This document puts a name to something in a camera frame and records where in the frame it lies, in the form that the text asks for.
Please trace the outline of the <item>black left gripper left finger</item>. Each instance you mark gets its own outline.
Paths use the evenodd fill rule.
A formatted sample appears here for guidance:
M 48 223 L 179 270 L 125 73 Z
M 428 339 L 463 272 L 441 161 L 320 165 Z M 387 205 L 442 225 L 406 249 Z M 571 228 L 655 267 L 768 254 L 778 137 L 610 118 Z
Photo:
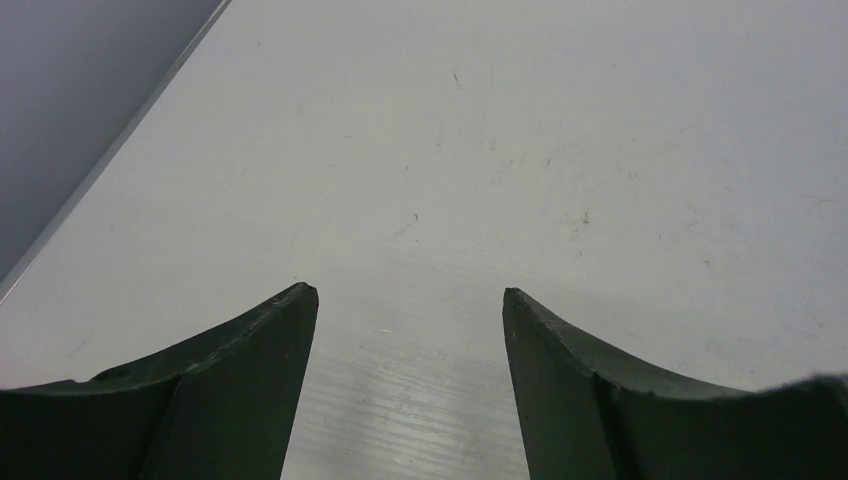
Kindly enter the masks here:
M 5 479 L 277 479 L 319 296 L 300 282 L 88 381 L 1 394 Z

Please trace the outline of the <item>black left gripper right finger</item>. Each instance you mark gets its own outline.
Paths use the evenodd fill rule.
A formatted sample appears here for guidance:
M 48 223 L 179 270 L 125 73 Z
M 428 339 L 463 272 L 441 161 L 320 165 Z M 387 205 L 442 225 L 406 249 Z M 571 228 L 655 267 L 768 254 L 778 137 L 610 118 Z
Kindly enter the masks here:
M 648 363 L 520 289 L 502 309 L 533 479 L 843 479 L 847 378 L 760 391 Z

